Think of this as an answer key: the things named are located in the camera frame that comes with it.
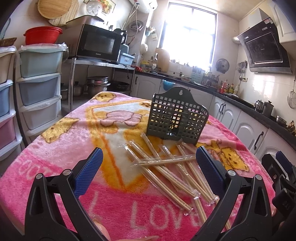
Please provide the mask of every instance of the metal screw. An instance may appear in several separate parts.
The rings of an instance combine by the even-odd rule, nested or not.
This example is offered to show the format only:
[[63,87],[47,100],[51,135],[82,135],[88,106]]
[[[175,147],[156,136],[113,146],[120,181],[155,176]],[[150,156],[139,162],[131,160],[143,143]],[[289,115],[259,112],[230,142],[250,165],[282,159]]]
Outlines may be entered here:
[[40,179],[42,177],[42,173],[38,173],[37,175],[36,175],[36,179]]
[[229,176],[234,177],[235,176],[235,171],[234,170],[229,170],[228,174],[229,174]]
[[68,176],[70,174],[71,174],[71,170],[70,169],[66,169],[66,170],[63,171],[63,175],[64,176]]
[[257,178],[258,180],[262,180],[262,176],[260,176],[259,174],[256,175],[256,178]]

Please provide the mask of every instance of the round wooden board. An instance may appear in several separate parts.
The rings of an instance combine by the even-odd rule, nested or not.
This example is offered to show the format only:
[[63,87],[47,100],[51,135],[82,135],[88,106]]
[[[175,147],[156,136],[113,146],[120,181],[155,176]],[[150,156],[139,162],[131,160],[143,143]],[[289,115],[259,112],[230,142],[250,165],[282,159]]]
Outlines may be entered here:
[[39,0],[37,8],[42,17],[56,19],[68,12],[71,4],[71,0]]
[[72,5],[70,7],[70,10],[66,14],[64,14],[61,18],[49,19],[48,22],[51,25],[56,27],[65,26],[68,21],[71,21],[74,18],[76,18],[78,8],[79,8],[78,0],[72,0]]

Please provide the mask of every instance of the fleece blanket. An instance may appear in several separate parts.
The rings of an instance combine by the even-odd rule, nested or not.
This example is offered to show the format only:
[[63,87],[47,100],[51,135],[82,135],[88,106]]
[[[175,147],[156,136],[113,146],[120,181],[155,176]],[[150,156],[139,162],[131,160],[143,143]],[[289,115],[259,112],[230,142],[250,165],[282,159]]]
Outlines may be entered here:
[[[140,137],[146,132],[151,102],[120,93],[101,92],[54,124],[31,143],[10,165],[0,179],[0,199],[5,208],[24,223],[28,195],[37,173],[59,175],[86,159],[95,147],[104,153],[104,161],[79,200],[90,217],[99,215],[112,240],[135,239],[159,235],[159,240],[190,240],[200,228],[195,211],[189,215],[176,207],[141,173],[131,166],[122,144],[135,140],[147,152]],[[179,155],[174,142],[149,137],[154,147],[166,145]],[[197,146],[205,146],[226,169],[253,177],[260,174],[266,184],[269,199],[274,197],[271,180],[260,162],[240,140],[217,119],[209,117]],[[209,216],[214,204],[202,199]],[[232,223],[241,197],[230,217]],[[57,202],[68,228],[74,227],[66,214],[61,198]]]

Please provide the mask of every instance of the picture on wall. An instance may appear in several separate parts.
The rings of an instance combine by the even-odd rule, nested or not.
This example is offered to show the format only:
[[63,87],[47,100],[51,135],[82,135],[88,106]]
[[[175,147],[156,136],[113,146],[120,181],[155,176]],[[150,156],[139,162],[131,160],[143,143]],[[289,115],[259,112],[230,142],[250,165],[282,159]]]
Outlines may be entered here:
[[114,11],[115,3],[111,0],[98,0],[103,5],[102,13],[104,14],[111,14]]

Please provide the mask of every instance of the red basket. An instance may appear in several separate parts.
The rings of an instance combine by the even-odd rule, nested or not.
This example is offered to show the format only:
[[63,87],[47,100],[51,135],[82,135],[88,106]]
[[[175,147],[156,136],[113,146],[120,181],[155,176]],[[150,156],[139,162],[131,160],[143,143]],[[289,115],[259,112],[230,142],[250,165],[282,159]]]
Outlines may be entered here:
[[26,45],[30,44],[54,44],[62,29],[58,27],[36,27],[28,29],[24,36],[26,37]]

